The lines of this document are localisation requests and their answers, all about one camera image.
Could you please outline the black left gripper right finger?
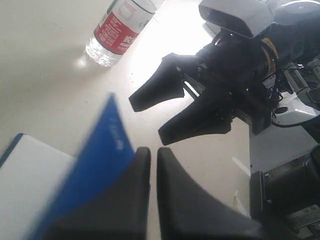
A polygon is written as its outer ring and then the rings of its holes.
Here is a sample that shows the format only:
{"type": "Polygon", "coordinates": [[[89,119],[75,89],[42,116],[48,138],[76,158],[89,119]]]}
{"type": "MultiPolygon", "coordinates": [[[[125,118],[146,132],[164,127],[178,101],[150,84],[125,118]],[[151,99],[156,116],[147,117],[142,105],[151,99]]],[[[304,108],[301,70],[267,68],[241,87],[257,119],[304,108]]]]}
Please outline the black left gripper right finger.
{"type": "Polygon", "coordinates": [[[157,152],[156,193],[163,240],[266,240],[263,227],[210,195],[172,150],[157,152]]]}

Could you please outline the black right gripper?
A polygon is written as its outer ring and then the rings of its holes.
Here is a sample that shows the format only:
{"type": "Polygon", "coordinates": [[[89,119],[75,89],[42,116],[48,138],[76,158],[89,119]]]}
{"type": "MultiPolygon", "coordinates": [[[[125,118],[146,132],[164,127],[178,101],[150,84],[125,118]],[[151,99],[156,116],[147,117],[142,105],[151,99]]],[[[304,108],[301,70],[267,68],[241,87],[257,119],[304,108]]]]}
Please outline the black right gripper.
{"type": "Polygon", "coordinates": [[[258,134],[271,125],[277,100],[263,80],[276,57],[262,40],[224,36],[196,55],[171,53],[182,77],[184,93],[193,102],[166,122],[158,134],[164,146],[197,136],[226,134],[234,118],[240,118],[258,134]]]}

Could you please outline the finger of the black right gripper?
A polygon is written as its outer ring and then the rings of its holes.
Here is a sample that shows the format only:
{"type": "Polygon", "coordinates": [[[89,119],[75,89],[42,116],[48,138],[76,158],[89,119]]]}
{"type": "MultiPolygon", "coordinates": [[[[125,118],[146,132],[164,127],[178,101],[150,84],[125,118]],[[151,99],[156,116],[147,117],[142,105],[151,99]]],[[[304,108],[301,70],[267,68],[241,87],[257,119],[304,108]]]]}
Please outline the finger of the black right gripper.
{"type": "Polygon", "coordinates": [[[134,112],[184,97],[182,76],[173,60],[163,60],[155,73],[128,99],[134,112]]]}

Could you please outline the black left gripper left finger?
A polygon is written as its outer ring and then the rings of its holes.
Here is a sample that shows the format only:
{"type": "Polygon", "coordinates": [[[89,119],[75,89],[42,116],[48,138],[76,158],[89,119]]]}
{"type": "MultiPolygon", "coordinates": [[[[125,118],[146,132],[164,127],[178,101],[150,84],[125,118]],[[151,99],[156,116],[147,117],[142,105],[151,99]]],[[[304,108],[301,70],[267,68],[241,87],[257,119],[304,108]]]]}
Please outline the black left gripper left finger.
{"type": "Polygon", "coordinates": [[[139,147],[106,190],[50,224],[44,240],[145,240],[150,197],[151,152],[139,147]]]}

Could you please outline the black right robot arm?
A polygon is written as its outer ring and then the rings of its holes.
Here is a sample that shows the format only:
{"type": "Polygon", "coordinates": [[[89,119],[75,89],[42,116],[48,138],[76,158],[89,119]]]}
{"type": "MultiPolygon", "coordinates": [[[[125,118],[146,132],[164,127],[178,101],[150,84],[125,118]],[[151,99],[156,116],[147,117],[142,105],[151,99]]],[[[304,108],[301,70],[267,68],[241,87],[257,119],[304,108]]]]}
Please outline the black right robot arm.
{"type": "Polygon", "coordinates": [[[295,0],[203,0],[200,16],[220,27],[195,55],[170,53],[129,102],[135,112],[189,93],[193,102],[158,134],[167,146],[197,136],[227,134],[234,118],[254,134],[277,116],[282,93],[320,108],[320,88],[309,86],[299,65],[320,77],[320,3],[295,0]]]}

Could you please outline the robot base equipment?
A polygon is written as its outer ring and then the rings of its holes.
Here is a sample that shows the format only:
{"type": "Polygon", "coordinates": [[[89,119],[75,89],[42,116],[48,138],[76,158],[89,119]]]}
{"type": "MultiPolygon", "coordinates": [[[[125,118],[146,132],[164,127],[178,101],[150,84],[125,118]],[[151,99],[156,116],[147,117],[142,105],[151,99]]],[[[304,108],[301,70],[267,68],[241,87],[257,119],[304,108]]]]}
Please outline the robot base equipment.
{"type": "Polygon", "coordinates": [[[303,127],[320,142],[320,57],[302,63],[288,63],[282,69],[283,89],[271,124],[278,128],[303,127]]]}

